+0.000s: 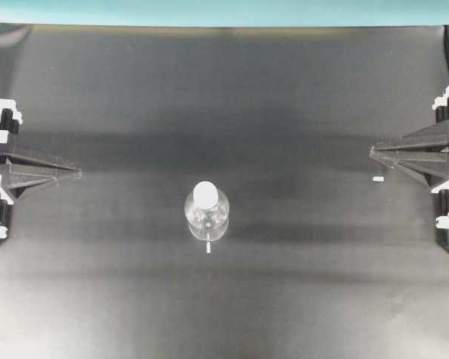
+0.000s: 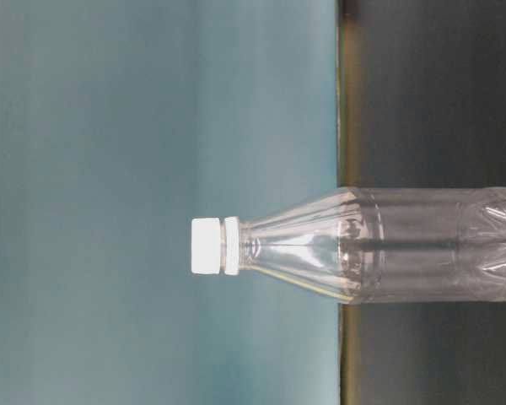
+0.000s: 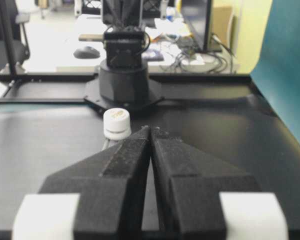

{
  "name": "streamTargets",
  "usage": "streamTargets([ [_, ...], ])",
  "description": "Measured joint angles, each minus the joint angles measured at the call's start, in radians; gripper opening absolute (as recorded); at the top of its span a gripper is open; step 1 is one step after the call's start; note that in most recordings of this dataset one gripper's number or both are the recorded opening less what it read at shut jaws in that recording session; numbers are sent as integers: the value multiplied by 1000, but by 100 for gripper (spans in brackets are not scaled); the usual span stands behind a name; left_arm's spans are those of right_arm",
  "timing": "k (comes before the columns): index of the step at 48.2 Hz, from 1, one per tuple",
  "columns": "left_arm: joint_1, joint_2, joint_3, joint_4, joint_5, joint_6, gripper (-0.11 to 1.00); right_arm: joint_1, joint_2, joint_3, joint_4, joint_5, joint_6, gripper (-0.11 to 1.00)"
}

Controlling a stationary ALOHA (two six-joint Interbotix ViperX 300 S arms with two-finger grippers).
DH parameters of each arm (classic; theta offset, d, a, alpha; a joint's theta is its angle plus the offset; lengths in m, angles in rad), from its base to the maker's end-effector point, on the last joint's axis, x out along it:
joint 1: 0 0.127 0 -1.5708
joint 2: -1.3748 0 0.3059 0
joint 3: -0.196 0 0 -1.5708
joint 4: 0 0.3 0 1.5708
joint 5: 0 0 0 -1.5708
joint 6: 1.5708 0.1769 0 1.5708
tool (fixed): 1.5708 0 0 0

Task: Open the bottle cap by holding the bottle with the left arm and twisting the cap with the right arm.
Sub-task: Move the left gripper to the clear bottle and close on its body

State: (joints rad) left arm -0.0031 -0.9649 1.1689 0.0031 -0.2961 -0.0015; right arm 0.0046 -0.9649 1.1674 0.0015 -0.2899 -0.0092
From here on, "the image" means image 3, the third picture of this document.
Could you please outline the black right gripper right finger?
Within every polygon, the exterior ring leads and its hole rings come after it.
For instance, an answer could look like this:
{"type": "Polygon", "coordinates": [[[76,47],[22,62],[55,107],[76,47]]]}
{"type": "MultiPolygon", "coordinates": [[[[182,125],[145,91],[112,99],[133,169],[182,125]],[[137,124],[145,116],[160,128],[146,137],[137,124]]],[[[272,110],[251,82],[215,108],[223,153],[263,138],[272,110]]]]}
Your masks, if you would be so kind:
{"type": "Polygon", "coordinates": [[[287,240],[272,192],[249,172],[156,127],[153,167],[164,226],[182,240],[287,240]]]}

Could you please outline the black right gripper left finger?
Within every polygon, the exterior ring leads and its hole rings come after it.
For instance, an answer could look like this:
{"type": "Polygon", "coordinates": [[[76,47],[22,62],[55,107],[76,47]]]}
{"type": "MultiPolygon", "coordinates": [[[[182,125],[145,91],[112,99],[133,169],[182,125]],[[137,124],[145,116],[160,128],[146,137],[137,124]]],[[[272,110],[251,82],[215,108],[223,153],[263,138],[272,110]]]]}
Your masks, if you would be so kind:
{"type": "Polygon", "coordinates": [[[15,240],[124,240],[141,232],[150,128],[47,176],[15,216],[15,240]]]}

